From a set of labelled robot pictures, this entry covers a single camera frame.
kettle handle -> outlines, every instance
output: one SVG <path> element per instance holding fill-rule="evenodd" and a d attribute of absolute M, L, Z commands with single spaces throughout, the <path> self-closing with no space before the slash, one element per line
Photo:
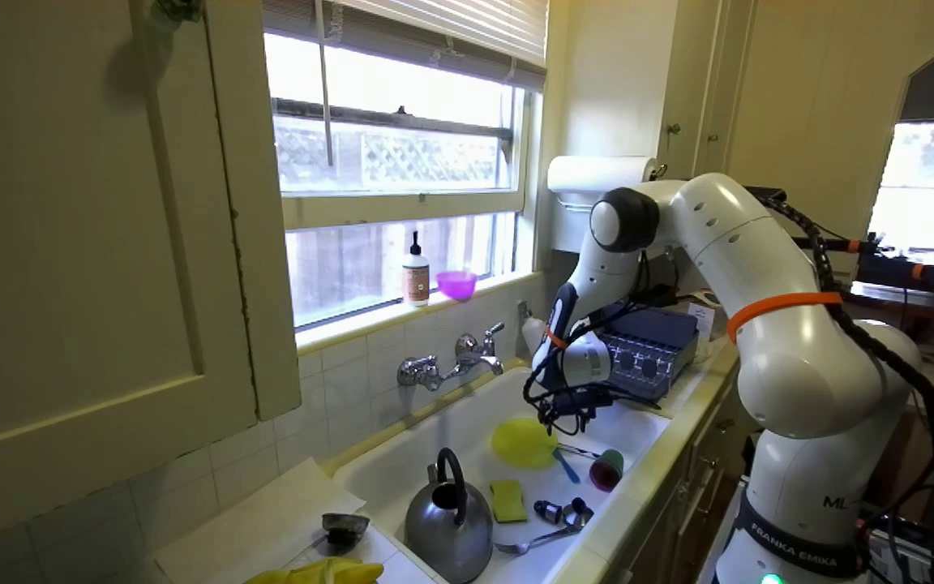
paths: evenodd
<path fill-rule="evenodd" d="M 444 469 L 455 471 L 455 526 L 463 526 L 466 516 L 466 483 L 463 483 L 463 471 L 459 460 L 450 448 L 438 451 L 438 483 L 444 483 Z"/>

door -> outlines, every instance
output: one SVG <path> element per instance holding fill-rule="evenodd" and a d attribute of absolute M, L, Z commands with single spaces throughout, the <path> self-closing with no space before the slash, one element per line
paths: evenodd
<path fill-rule="evenodd" d="M 252 420 L 203 19 L 0 4 L 0 528 Z"/>

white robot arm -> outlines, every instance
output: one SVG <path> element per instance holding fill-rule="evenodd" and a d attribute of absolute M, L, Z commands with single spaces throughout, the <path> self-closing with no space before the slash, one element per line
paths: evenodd
<path fill-rule="evenodd" d="M 611 376 L 597 333 L 573 333 L 589 313 L 624 301 L 642 248 L 680 248 L 726 310 L 739 349 L 735 391 L 766 429 L 719 584 L 859 580 L 854 526 L 865 479 L 903 416 L 909 382 L 871 359 L 830 318 L 810 266 L 787 231 L 726 176 L 617 187 L 589 216 L 579 262 L 557 293 L 536 379 L 557 396 Z M 865 333 L 919 363 L 895 328 Z"/>

kitchen sink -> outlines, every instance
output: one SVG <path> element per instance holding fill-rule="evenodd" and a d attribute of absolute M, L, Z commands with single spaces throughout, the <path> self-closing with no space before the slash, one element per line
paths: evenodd
<path fill-rule="evenodd" d="M 579 478 L 576 483 L 561 464 L 549 464 L 538 471 L 512 469 L 496 459 L 496 451 L 490 448 L 490 436 L 499 422 L 512 416 L 536 416 L 531 406 L 523 403 L 524 376 L 524 367 L 512 367 L 504 376 L 463 391 L 463 396 L 446 409 L 429 416 L 419 425 L 404 425 L 382 446 L 339 464 L 335 471 L 335 479 L 345 483 L 350 492 L 362 496 L 362 514 L 374 521 L 374 526 L 392 533 L 395 540 L 404 537 L 404 511 L 413 496 L 429 483 L 429 464 L 436 464 L 441 448 L 450 448 L 459 459 L 466 483 L 472 483 L 488 496 L 492 479 L 523 483 L 528 522 L 496 522 L 496 542 L 523 542 L 553 528 L 536 516 L 536 500 L 570 504 L 573 496 L 579 496 L 601 516 L 606 500 L 617 496 L 617 489 L 604 492 L 592 488 L 592 455 L 617 448 L 630 475 L 630 469 L 640 464 L 661 438 L 667 420 L 642 406 L 617 403 L 601 409 L 584 436 L 561 436 L 561 446 L 573 446 L 579 451 L 565 451 L 565 460 Z M 565 557 L 570 544 L 584 544 L 584 540 L 587 528 L 531 550 L 528 556 L 509 556 L 496 550 L 481 580 L 542 580 L 553 572 L 557 557 Z"/>

